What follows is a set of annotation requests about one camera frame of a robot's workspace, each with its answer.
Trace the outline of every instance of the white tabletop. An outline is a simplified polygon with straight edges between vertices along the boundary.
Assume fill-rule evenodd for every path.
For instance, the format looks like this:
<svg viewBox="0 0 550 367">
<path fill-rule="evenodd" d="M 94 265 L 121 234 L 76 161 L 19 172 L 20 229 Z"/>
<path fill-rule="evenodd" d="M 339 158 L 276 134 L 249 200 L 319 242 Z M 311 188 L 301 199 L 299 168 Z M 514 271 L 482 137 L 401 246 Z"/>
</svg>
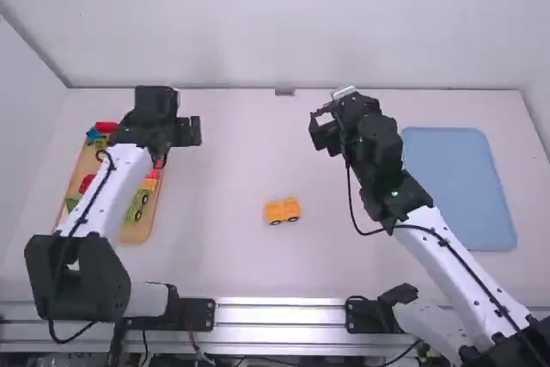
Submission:
<svg viewBox="0 0 550 367">
<path fill-rule="evenodd" d="M 518 234 L 509 253 L 476 258 L 517 299 L 550 304 L 547 222 L 550 165 L 517 91 L 369 91 L 382 111 L 408 126 L 469 126 L 491 145 Z M 139 246 L 118 246 L 140 280 L 176 284 L 183 295 L 209 297 L 376 297 L 408 282 L 446 303 L 424 269 L 393 238 L 359 237 L 351 226 L 341 157 L 317 152 L 309 112 L 328 92 L 299 90 L 182 91 L 180 113 L 202 118 L 202 146 L 172 150 L 155 228 Z M 24 245 L 48 233 L 57 216 L 84 132 L 117 120 L 132 90 L 81 90 L 65 101 L 43 167 L 3 263 L 5 279 L 24 279 Z M 377 228 L 361 209 L 359 226 Z M 263 206 L 296 197 L 302 220 L 268 226 Z"/>
</svg>

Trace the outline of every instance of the yellow toy car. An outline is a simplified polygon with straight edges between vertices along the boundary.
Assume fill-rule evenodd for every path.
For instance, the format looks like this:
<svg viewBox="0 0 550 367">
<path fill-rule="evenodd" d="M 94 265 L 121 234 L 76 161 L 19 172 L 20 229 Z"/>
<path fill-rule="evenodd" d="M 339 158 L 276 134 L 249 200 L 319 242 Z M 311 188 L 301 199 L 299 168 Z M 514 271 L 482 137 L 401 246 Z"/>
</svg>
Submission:
<svg viewBox="0 0 550 367">
<path fill-rule="evenodd" d="M 264 212 L 270 225 L 279 225 L 285 221 L 293 223 L 302 216 L 300 204 L 294 198 L 268 202 Z"/>
</svg>

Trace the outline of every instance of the wooden tray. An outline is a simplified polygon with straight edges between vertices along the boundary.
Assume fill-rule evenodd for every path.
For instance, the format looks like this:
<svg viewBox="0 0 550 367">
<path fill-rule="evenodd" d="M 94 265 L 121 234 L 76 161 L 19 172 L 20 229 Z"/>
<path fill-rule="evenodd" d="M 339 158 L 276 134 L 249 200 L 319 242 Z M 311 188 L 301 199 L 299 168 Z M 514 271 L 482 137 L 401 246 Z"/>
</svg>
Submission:
<svg viewBox="0 0 550 367">
<path fill-rule="evenodd" d="M 80 156 L 76 161 L 75 169 L 70 177 L 69 187 L 65 192 L 67 195 L 74 195 L 78 193 L 78 188 L 87 174 L 97 174 L 101 163 L 95 159 L 95 147 L 94 145 L 87 146 L 86 143 L 82 146 Z M 141 219 L 136 223 L 123 223 L 122 229 L 119 235 L 120 243 L 127 244 L 141 244 L 147 241 L 151 231 L 153 230 L 153 220 L 155 219 L 156 203 L 162 187 L 162 178 L 164 176 L 164 170 L 161 169 L 159 174 L 159 180 L 156 185 L 156 190 L 150 192 L 149 201 L 144 206 L 143 215 Z M 56 224 L 52 231 L 57 228 L 60 221 L 65 219 L 68 215 L 67 208 L 63 199 Z"/>
</svg>

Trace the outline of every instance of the blue tray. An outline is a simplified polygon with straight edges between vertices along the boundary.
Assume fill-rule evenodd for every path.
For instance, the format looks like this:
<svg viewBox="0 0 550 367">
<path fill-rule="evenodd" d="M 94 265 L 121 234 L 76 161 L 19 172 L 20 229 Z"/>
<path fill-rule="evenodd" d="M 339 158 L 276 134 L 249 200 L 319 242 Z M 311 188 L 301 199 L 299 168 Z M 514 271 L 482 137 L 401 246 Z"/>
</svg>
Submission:
<svg viewBox="0 0 550 367">
<path fill-rule="evenodd" d="M 466 248 L 510 251 L 516 247 L 516 230 L 483 132 L 408 127 L 401 136 L 405 168 L 434 198 Z"/>
</svg>

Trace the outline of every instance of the cable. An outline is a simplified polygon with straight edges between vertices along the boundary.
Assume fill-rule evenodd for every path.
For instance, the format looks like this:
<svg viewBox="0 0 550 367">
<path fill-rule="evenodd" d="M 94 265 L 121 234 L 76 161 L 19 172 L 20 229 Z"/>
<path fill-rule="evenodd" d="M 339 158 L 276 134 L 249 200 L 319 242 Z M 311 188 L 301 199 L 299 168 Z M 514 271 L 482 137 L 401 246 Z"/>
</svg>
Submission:
<svg viewBox="0 0 550 367">
<path fill-rule="evenodd" d="M 402 358 L 404 358 L 416 345 L 420 344 L 422 342 L 421 339 L 417 339 L 415 342 L 413 342 L 410 346 L 407 347 L 407 349 L 402 352 L 399 356 L 397 356 L 396 358 L 393 358 L 389 361 L 387 361 L 386 363 L 384 364 L 377 364 L 377 365 L 369 365 L 369 366 L 365 366 L 365 367 L 387 367 L 393 363 L 396 363 L 398 362 L 399 360 L 401 360 Z"/>
<path fill-rule="evenodd" d="M 114 166 L 114 162 L 113 162 L 113 158 L 111 157 L 111 154 L 109 154 L 106 150 L 98 150 L 95 153 L 95 159 L 97 159 L 98 161 L 102 161 L 99 158 L 99 154 L 104 154 L 107 157 L 107 159 L 109 160 L 109 165 L 107 167 L 107 172 L 105 173 L 105 176 L 101 180 L 100 185 L 97 187 L 94 194 L 92 195 L 92 198 L 90 199 L 88 205 L 86 205 L 86 208 L 84 208 L 84 211 L 82 212 L 82 215 L 75 221 L 75 224 L 70 229 L 69 234 L 66 236 L 66 238 L 63 242 L 63 246 L 61 247 L 61 251 L 59 252 L 59 260 L 58 260 L 58 263 L 56 265 L 55 273 L 53 275 L 52 294 L 50 295 L 50 297 L 48 299 L 48 330 L 49 330 L 49 333 L 50 333 L 50 337 L 52 337 L 53 342 L 55 342 L 56 344 L 70 343 L 72 340 L 80 337 L 82 334 L 84 334 L 86 331 L 88 331 L 97 322 L 97 321 L 91 321 L 86 326 L 84 326 L 83 328 L 78 330 L 76 333 L 71 335 L 68 339 L 60 339 L 55 333 L 55 327 L 54 327 L 53 319 L 52 319 L 52 306 L 53 306 L 53 302 L 57 298 L 57 293 L 58 293 L 58 288 L 59 288 L 59 279 L 61 277 L 64 258 L 65 258 L 65 255 L 67 255 L 67 251 L 69 249 L 70 239 L 75 234 L 78 227 L 80 227 L 83 223 L 86 223 L 88 221 L 86 219 L 86 216 L 88 215 L 89 210 L 92 208 L 92 205 L 94 204 L 95 200 L 97 199 L 98 195 L 100 194 L 101 189 L 103 189 L 103 187 L 107 183 L 107 180 L 109 179 L 109 176 L 116 169 L 116 167 Z"/>
<path fill-rule="evenodd" d="M 355 227 L 355 230 L 362 236 L 367 235 L 374 235 L 381 232 L 384 232 L 386 229 L 380 228 L 375 229 L 370 232 L 363 232 L 361 231 L 357 223 L 355 221 L 355 216 L 353 214 L 353 206 L 351 204 L 351 178 L 350 178 L 350 163 L 348 161 L 345 162 L 345 170 L 346 170 L 346 178 L 347 178 L 347 194 L 348 194 L 348 201 L 350 204 L 350 215 L 351 215 L 351 221 L 353 222 L 353 226 Z M 528 349 L 533 353 L 535 356 L 537 362 L 541 364 L 544 367 L 548 367 L 548 364 L 544 361 L 540 353 L 533 347 L 533 344 L 530 342 L 530 340 L 525 336 L 522 329 L 517 325 L 517 323 L 514 321 L 514 319 L 508 314 L 508 310 L 505 308 L 504 305 L 491 293 L 491 291 L 487 288 L 487 286 L 481 281 L 481 279 L 478 277 L 478 275 L 472 270 L 472 268 L 467 264 L 467 262 L 456 252 L 456 250 L 451 247 L 450 243 L 445 240 L 442 236 L 440 236 L 434 229 L 428 229 L 426 227 L 422 227 L 419 225 L 412 225 L 407 223 L 400 223 L 397 225 L 394 225 L 395 228 L 403 228 L 403 229 L 417 229 L 420 231 L 425 232 L 426 234 L 430 234 L 432 236 L 435 236 L 440 243 L 442 247 L 446 247 L 453 256 L 461 263 L 461 265 L 464 267 L 466 272 L 474 279 L 476 284 L 486 293 L 486 295 L 489 297 L 489 301 L 493 303 L 498 311 L 503 315 L 503 317 L 511 324 L 511 326 L 514 328 L 514 330 L 517 333 L 517 336 L 523 341 L 525 346 L 528 347 Z"/>
<path fill-rule="evenodd" d="M 489 297 L 489 301 L 493 303 L 498 311 L 500 311 L 500 314 L 511 324 L 511 326 L 516 330 L 517 336 L 523 341 L 523 343 L 528 347 L 528 349 L 533 353 L 535 358 L 537 359 L 537 362 L 540 363 L 544 367 L 548 367 L 548 364 L 544 361 L 542 356 L 539 354 L 539 352 L 533 347 L 533 344 L 531 341 L 525 337 L 522 329 L 517 325 L 517 323 L 514 321 L 514 319 L 510 316 L 508 313 L 507 308 L 502 305 L 502 303 L 492 294 L 491 290 L 487 288 L 485 283 L 481 281 L 480 277 L 474 272 L 474 270 L 467 264 L 467 262 L 456 252 L 456 250 L 451 247 L 450 242 L 445 240 L 442 236 L 440 236 L 434 229 L 428 229 L 426 227 L 422 227 L 419 225 L 412 225 L 408 223 L 400 223 L 397 225 L 394 225 L 394 228 L 403 228 L 403 229 L 417 229 L 419 231 L 425 232 L 426 234 L 430 234 L 432 236 L 435 236 L 440 243 L 442 247 L 446 247 L 451 254 L 458 260 L 458 262 L 461 263 L 461 265 L 464 267 L 466 272 L 474 279 L 476 284 L 485 292 L 485 294 Z"/>
<path fill-rule="evenodd" d="M 204 360 L 206 363 L 215 366 L 216 359 L 212 357 L 210 354 L 206 354 L 205 352 L 203 352 L 199 347 L 199 345 L 197 344 L 197 340 L 195 339 L 195 334 L 193 333 L 193 326 L 190 321 L 187 322 L 187 331 L 189 333 L 189 341 L 191 341 L 191 346 L 195 351 L 195 355 L 197 356 L 197 361 Z"/>
<path fill-rule="evenodd" d="M 145 336 L 145 330 L 142 330 L 141 334 L 142 334 L 142 337 L 144 339 L 145 357 L 144 357 L 144 361 L 141 362 L 139 367 L 144 367 L 145 363 L 147 363 L 147 358 L 149 358 L 149 346 L 147 345 L 147 337 Z"/>
<path fill-rule="evenodd" d="M 260 360 L 260 361 L 266 361 L 267 363 L 274 363 L 274 364 L 281 364 L 281 365 L 288 365 L 290 367 L 299 367 L 298 364 L 289 363 L 286 361 L 277 360 L 276 358 L 269 358 L 269 357 L 263 357 L 263 356 L 244 356 L 244 357 L 228 357 L 223 356 L 224 358 L 232 359 L 232 360 L 240 360 L 239 363 L 241 363 L 245 358 L 249 360 Z"/>
<path fill-rule="evenodd" d="M 350 216 L 351 216 L 351 222 L 353 223 L 353 227 L 355 228 L 357 233 L 360 234 L 361 236 L 369 236 L 369 235 L 374 235 L 374 234 L 379 234 L 381 232 L 384 232 L 385 231 L 384 228 L 375 229 L 374 231 L 369 231 L 369 232 L 363 232 L 362 230 L 359 229 L 358 223 L 355 220 L 355 214 L 353 213 L 353 203 L 351 202 L 351 178 L 350 178 L 350 163 L 349 162 L 345 163 L 345 173 L 346 173 L 346 177 L 347 177 L 347 200 L 348 200 L 348 203 L 350 205 Z"/>
<path fill-rule="evenodd" d="M 235 364 L 233 367 L 239 367 L 239 366 L 242 364 L 242 362 L 243 362 L 244 360 L 246 360 L 246 359 L 247 359 L 247 356 L 244 356 L 244 357 L 241 358 L 241 360 L 239 360 L 239 362 L 238 362 L 237 364 Z"/>
</svg>

